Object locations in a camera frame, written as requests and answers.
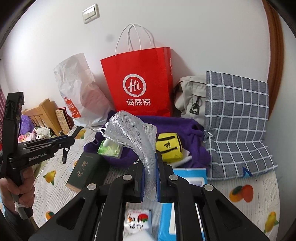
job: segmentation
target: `blue triangle patch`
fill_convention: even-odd
[[[252,173],[250,171],[248,171],[246,168],[242,167],[242,170],[244,171],[242,178],[247,178],[247,177],[253,176]]]

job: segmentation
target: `green packet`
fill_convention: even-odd
[[[117,145],[114,142],[110,142],[110,144],[106,147],[103,146],[103,143],[105,142],[105,140],[102,141],[102,143],[100,144],[100,147],[98,149],[98,154],[102,155],[102,156],[111,156],[111,157],[115,157],[115,158],[120,158],[121,157],[121,153],[122,153],[122,149],[123,147],[120,145]]]

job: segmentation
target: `purple fabric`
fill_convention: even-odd
[[[110,111],[108,120],[115,114]],[[192,160],[180,166],[183,168],[201,168],[210,164],[211,156],[201,145],[203,141],[203,127],[194,119],[184,119],[175,117],[161,116],[138,116],[145,123],[153,124],[157,127],[157,136],[159,133],[173,132],[180,137],[182,147],[190,152]],[[84,146],[85,152],[97,153],[98,148],[104,140],[100,132],[96,133],[93,142]],[[106,157],[110,165],[126,168],[138,160],[138,156],[129,148],[123,148],[121,158]]]
[[[21,116],[22,125],[20,127],[20,135],[24,135],[27,132],[32,132],[35,128],[35,125],[33,124],[32,120],[27,115]]]

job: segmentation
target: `wooden headboard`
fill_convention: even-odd
[[[48,127],[51,128],[57,136],[60,136],[59,132],[62,130],[56,113],[56,107],[49,100],[44,100],[39,106],[24,110],[23,114],[30,117],[35,126]]]

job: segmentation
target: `blue wet wipes pack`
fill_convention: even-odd
[[[190,184],[193,185],[203,186],[204,184],[207,184],[207,174],[205,168],[175,168],[174,174],[185,178]],[[203,240],[205,240],[197,205],[196,210],[198,214],[198,219],[200,221],[202,238]],[[157,240],[176,241],[175,210],[173,203],[163,204]]]

